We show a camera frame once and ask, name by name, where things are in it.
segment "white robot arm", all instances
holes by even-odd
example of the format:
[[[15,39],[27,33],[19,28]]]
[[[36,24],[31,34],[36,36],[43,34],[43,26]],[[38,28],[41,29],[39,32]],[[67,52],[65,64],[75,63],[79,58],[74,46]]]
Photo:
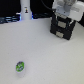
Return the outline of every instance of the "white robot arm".
[[[20,0],[21,3],[21,20],[32,19],[32,12],[30,10],[30,0]]]
[[[61,11],[61,9],[59,9],[59,7],[64,8],[64,4],[66,3],[65,1],[63,1],[63,0],[54,0],[52,8],[53,9],[58,9],[59,11]],[[80,21],[82,16],[83,16],[83,12],[84,12],[84,3],[81,2],[81,1],[73,1],[73,0],[71,0],[71,1],[73,2],[73,4],[71,4],[70,10],[68,10],[69,14],[67,15],[67,17],[71,18],[73,20],[76,20],[76,21]]]

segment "white surface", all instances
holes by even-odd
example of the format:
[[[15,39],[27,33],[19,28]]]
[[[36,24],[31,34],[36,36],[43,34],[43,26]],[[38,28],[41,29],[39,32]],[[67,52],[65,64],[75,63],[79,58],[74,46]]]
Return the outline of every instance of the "white surface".
[[[0,84],[84,84],[84,28],[70,41],[50,33],[50,19],[0,24]],[[15,71],[18,61],[26,75]]]
[[[52,8],[56,9],[57,6],[60,6],[60,5],[58,5],[58,3],[64,4],[63,0],[54,0]],[[79,11],[76,11],[75,9],[74,10],[70,10],[70,15],[68,16],[68,18],[72,18],[73,20],[80,21],[82,16],[83,16],[83,12],[84,12],[84,2],[77,1],[72,6],[72,8],[76,8]]]

